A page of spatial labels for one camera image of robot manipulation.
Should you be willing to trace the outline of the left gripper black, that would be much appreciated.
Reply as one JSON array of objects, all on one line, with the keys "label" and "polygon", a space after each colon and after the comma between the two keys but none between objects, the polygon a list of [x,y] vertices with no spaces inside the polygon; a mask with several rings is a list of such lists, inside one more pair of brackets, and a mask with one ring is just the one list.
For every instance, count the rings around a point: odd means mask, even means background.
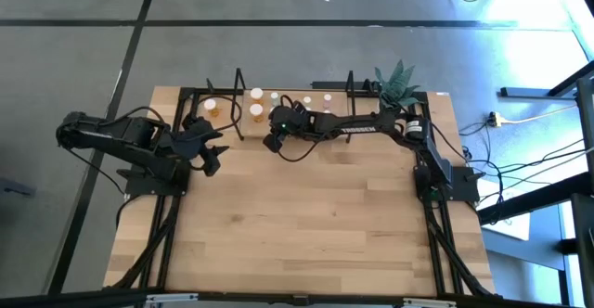
[{"label": "left gripper black", "polygon": [[174,139],[174,153],[186,162],[189,170],[213,176],[221,166],[218,156],[229,150],[229,146],[208,148],[207,142],[223,134],[215,131],[212,124],[201,116],[187,115],[182,127],[183,131]]}]

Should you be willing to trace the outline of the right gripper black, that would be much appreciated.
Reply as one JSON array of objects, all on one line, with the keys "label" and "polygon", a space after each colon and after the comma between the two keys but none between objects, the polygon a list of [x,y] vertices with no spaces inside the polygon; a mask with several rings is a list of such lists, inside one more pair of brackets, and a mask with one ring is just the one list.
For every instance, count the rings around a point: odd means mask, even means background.
[{"label": "right gripper black", "polygon": [[294,136],[306,141],[317,141],[320,134],[314,131],[314,116],[303,105],[296,107],[277,106],[268,114],[269,134],[264,138],[264,145],[273,153],[279,153],[287,136]]}]

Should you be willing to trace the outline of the green plant in white pot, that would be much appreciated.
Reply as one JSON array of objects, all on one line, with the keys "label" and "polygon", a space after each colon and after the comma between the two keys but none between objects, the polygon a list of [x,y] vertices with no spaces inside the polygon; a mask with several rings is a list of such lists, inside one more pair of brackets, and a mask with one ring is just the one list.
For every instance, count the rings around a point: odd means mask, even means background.
[{"label": "green plant in white pot", "polygon": [[379,87],[380,111],[406,111],[408,107],[420,103],[413,96],[419,86],[409,84],[414,70],[414,65],[406,68],[402,59],[396,63],[388,78],[383,77],[378,67],[374,68],[376,84]]}]

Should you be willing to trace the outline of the grey floor object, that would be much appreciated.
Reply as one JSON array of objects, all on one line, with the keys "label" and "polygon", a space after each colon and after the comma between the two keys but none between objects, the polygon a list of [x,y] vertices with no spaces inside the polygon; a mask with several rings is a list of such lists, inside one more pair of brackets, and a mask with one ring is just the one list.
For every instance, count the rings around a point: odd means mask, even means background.
[{"label": "grey floor object", "polygon": [[35,193],[35,189],[13,180],[0,177],[0,193],[17,193],[24,197],[31,198]]}]

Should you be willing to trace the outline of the black beam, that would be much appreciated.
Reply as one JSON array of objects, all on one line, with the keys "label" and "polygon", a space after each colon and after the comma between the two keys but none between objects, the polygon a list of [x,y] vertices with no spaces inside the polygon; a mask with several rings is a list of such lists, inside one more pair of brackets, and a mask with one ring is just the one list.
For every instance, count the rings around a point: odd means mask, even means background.
[{"label": "black beam", "polygon": [[[55,295],[36,295],[0,299],[0,308],[123,308],[145,304],[151,294],[162,294],[157,288],[149,289],[102,289],[99,291],[71,292]],[[189,292],[198,293],[197,302],[260,302],[267,304],[288,304],[291,306],[311,306],[313,304],[361,304],[389,305],[403,308],[404,298],[408,296],[360,296],[360,295],[312,295],[312,294],[249,294],[230,292]],[[499,296],[469,296],[443,294],[435,299],[452,301],[458,308],[577,308],[567,305],[539,302],[522,302],[503,299]]]}]

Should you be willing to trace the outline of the white paper sheet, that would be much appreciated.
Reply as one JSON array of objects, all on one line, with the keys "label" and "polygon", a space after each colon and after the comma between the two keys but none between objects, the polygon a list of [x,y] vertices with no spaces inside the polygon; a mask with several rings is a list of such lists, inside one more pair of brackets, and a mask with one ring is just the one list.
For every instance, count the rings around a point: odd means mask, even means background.
[{"label": "white paper sheet", "polygon": [[[479,196],[481,197],[476,206],[477,211],[493,206],[497,202],[498,183],[479,179],[477,181],[477,187]],[[499,220],[495,225],[483,225],[482,229],[522,241],[528,241],[530,234],[530,214],[525,213],[505,220]]]}]

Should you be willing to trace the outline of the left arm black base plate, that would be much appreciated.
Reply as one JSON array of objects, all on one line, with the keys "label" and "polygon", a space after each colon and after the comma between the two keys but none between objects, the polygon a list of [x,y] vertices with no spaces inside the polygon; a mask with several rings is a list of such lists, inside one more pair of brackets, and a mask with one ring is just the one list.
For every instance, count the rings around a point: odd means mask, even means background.
[{"label": "left arm black base plate", "polygon": [[124,192],[131,196],[182,196],[187,192],[190,176],[188,161],[153,160],[149,167],[133,164],[130,169],[116,173],[126,180]]}]

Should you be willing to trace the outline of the silver aluminium bracket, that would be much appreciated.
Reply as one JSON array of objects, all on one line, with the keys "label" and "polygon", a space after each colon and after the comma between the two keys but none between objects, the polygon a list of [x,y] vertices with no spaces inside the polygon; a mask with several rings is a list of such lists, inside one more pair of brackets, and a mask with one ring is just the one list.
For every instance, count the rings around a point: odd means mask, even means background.
[{"label": "silver aluminium bracket", "polygon": [[163,305],[169,302],[196,302],[198,293],[162,293],[148,295],[145,304]]},{"label": "silver aluminium bracket", "polygon": [[426,298],[404,298],[403,308],[458,308],[456,302]]}]

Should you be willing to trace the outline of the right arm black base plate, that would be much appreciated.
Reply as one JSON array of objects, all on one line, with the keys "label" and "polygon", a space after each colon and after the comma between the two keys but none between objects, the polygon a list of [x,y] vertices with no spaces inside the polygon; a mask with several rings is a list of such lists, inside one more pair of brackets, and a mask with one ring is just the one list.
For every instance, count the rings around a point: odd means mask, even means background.
[{"label": "right arm black base plate", "polygon": [[478,173],[465,166],[450,167],[446,172],[449,174],[449,180],[443,183],[435,180],[426,166],[416,166],[413,176],[418,199],[468,202],[479,200]]}]

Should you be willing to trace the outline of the black metal desk frame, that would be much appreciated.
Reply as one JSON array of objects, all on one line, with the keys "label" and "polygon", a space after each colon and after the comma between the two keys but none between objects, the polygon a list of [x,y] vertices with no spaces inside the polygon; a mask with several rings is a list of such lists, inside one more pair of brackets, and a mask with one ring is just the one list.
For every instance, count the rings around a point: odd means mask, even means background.
[{"label": "black metal desk frame", "polygon": [[588,170],[479,211],[482,225],[536,211],[567,200],[571,202],[575,238],[559,244],[562,253],[578,257],[582,293],[587,308],[594,308],[594,60],[543,95],[566,97],[575,90]]}]

